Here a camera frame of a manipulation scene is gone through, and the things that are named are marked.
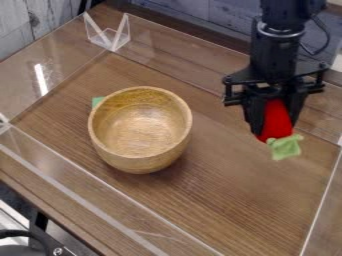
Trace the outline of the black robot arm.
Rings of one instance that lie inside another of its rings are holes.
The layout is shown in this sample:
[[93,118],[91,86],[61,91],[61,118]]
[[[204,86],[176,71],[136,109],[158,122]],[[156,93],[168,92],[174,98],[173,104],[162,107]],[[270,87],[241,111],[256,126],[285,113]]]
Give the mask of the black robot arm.
[[327,0],[261,0],[262,14],[253,20],[250,62],[222,79],[224,104],[244,108],[245,120],[257,135],[266,128],[266,104],[278,99],[296,123],[309,95],[324,91],[329,65],[301,61],[307,23],[324,23],[320,12]]

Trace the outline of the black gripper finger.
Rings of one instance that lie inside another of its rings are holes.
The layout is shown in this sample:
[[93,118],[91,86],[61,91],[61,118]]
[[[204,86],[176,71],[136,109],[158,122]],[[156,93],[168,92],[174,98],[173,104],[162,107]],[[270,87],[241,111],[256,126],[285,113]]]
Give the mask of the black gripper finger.
[[249,95],[242,101],[242,106],[245,121],[250,125],[253,134],[260,136],[265,123],[266,99],[256,95]]
[[291,93],[285,97],[285,104],[291,116],[292,125],[297,124],[307,98],[307,93]]

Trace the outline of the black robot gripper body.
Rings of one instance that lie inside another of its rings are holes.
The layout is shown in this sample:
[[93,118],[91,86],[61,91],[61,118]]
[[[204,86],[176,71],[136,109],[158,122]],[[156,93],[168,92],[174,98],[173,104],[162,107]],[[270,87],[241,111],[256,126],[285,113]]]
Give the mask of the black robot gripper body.
[[300,48],[312,52],[301,43],[305,24],[289,23],[282,27],[266,23],[262,17],[253,21],[252,51],[249,66],[224,78],[226,86],[224,104],[241,105],[249,98],[281,97],[284,87],[308,75],[317,75],[315,84],[304,83],[304,88],[316,93],[323,88],[323,76],[329,66],[320,61],[299,60]]

